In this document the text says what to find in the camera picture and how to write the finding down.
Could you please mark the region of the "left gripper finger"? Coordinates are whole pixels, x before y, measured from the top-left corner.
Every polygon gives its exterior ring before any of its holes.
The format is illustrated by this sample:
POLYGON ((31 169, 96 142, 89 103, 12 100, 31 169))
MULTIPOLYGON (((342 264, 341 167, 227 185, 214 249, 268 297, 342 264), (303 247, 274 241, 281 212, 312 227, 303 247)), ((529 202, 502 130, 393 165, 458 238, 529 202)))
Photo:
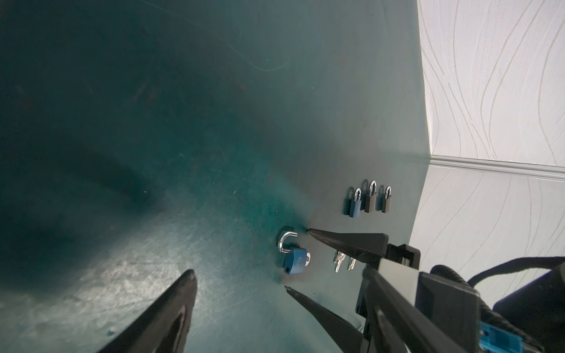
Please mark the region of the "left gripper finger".
POLYGON ((101 352, 183 352, 197 297, 197 278, 187 270, 101 352))

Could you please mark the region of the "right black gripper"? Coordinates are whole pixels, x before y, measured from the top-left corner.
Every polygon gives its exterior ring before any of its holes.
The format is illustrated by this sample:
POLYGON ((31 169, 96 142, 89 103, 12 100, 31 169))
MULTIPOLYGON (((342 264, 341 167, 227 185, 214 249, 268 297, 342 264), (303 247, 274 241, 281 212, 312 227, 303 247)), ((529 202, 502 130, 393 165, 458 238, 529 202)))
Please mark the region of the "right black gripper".
MULTIPOLYGON (((427 318, 426 329, 442 332, 465 352, 479 352, 481 298, 469 285, 447 279, 447 275, 419 272, 420 251, 407 245, 388 244, 384 233, 337 233, 309 229, 317 241, 366 264, 379 274, 406 300, 414 310, 427 318)), ((350 322, 328 310, 306 295, 285 286, 286 292, 304 307, 324 328, 343 352, 416 352, 399 346, 399 329, 394 329, 392 316, 377 320, 371 328, 367 319, 366 293, 368 282, 363 279, 356 313, 366 318, 363 334, 350 322)))

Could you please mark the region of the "blue padlock with keys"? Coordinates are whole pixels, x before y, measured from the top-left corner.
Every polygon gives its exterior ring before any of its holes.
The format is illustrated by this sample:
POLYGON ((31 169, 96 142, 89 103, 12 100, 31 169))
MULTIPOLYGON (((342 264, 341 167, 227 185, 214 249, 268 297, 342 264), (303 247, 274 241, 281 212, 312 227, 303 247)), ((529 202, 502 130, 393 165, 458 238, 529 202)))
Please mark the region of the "blue padlock with keys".
POLYGON ((349 217, 357 218, 360 216, 362 196, 362 190, 360 188, 356 188, 353 193, 353 198, 350 200, 349 217))

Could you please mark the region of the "black padlock with keys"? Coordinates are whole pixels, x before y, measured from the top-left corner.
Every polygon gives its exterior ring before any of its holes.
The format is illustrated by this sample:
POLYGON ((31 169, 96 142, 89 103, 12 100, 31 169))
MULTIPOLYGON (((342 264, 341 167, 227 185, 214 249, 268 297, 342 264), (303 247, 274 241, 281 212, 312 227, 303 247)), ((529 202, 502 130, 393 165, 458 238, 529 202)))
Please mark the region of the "black padlock with keys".
POLYGON ((381 204, 381 211, 383 213, 388 213, 388 211, 390 211, 391 209, 391 194, 392 194, 392 190, 391 190, 391 185, 388 185, 385 188, 384 194, 383 194, 383 201, 381 204))

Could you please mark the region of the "dark grey padlock with keys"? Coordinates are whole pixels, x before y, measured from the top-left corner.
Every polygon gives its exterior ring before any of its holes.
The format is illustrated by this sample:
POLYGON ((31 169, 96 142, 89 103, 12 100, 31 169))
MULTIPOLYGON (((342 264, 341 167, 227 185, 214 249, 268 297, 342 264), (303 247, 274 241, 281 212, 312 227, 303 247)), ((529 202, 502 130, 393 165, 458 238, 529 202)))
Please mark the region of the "dark grey padlock with keys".
POLYGON ((366 213, 371 213, 376 209, 376 203, 378 198, 378 185, 375 180, 369 183, 369 190, 365 198, 364 211, 366 213))

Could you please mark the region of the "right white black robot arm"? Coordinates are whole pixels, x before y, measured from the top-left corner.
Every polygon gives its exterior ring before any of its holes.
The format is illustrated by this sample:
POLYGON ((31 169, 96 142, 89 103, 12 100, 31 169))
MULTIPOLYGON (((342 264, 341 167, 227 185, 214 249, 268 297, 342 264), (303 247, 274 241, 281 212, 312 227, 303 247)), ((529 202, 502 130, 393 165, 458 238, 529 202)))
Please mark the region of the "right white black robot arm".
POLYGON ((419 268, 420 252, 392 245, 383 233, 310 235, 344 257, 365 264, 355 311, 363 329, 308 298, 291 295, 343 352, 562 352, 564 259, 520 257, 463 279, 445 265, 419 268), (541 269, 544 274, 488 306, 478 283, 504 274, 541 269))

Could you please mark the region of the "blue padlock left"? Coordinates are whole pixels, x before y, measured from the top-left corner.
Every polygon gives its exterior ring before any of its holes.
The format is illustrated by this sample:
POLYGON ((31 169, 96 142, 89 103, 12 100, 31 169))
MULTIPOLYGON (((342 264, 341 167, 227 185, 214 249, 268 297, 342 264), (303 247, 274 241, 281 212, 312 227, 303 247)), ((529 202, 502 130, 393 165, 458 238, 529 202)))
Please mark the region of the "blue padlock left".
POLYGON ((301 274, 310 264, 310 252, 300 247, 285 247, 285 241, 289 237, 296 238, 295 232, 284 232, 277 243, 280 253, 284 254, 283 270, 287 275, 301 274))

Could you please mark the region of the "green table mat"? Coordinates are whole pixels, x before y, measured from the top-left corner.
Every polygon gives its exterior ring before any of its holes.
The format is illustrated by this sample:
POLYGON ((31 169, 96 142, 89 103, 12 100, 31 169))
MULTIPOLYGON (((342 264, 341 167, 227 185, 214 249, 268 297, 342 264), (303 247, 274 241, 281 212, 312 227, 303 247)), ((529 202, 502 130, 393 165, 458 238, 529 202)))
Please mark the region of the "green table mat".
POLYGON ((363 265, 335 273, 308 230, 410 239, 430 157, 418 12, 3 1, 1 350, 97 352, 192 269, 187 352, 338 351, 285 286, 360 326, 363 265))

